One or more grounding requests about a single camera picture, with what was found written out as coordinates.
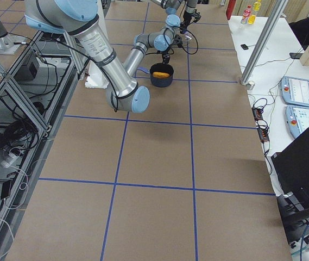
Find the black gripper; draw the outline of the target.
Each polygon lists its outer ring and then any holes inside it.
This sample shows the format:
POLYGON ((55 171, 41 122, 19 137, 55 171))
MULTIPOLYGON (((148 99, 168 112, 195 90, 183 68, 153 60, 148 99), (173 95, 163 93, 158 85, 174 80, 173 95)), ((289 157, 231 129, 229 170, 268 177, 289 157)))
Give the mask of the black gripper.
POLYGON ((170 58, 171 58, 171 54, 172 54, 172 49, 168 48, 165 51, 161 51, 161 55, 162 55, 162 63, 163 64, 169 64, 170 58))
POLYGON ((184 12, 184 15, 183 15, 184 20, 180 24, 180 33, 181 34, 187 33, 187 27, 189 26, 189 24, 192 20, 192 15, 193 15, 193 12, 188 12, 188 11, 184 12))

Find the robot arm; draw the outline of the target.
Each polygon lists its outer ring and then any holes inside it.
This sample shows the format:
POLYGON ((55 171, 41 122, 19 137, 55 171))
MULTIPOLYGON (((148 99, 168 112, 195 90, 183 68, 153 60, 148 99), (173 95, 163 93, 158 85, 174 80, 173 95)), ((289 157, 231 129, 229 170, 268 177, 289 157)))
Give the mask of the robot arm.
POLYGON ((97 1, 25 1, 28 26, 37 30, 77 38, 90 60, 109 81, 106 97, 114 110, 144 112, 150 101, 147 87, 133 77, 150 48, 164 52, 173 42, 180 19, 176 11, 180 1, 156 1, 167 13, 166 25, 159 32, 138 35, 125 63, 99 26, 97 1))
POLYGON ((167 14, 176 14, 181 4, 185 2, 185 7, 183 8, 183 21, 180 24, 181 34, 188 32, 187 29, 191 23, 196 23, 201 19, 201 15, 196 9, 198 3, 197 0, 151 0, 151 2, 157 4, 162 9, 165 9, 167 14))

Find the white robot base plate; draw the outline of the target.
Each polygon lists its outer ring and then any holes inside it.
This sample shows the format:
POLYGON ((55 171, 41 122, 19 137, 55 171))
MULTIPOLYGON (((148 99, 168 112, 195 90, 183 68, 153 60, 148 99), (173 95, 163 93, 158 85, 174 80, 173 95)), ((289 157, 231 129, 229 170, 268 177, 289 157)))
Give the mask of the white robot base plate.
POLYGON ((85 87, 89 89, 106 89, 108 83, 109 82, 103 75, 102 71, 94 63, 91 63, 89 66, 85 87))

